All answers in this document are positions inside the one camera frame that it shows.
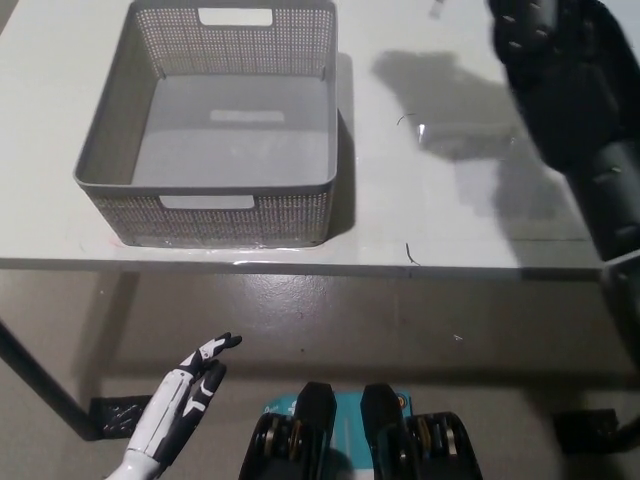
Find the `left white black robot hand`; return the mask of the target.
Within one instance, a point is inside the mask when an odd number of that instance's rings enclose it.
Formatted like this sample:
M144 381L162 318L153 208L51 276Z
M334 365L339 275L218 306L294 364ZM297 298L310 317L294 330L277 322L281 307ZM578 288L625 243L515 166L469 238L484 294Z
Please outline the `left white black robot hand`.
M197 348L167 373L147 404L127 449L162 466L170 465L202 420L226 366L216 359L238 346L240 335L226 332Z

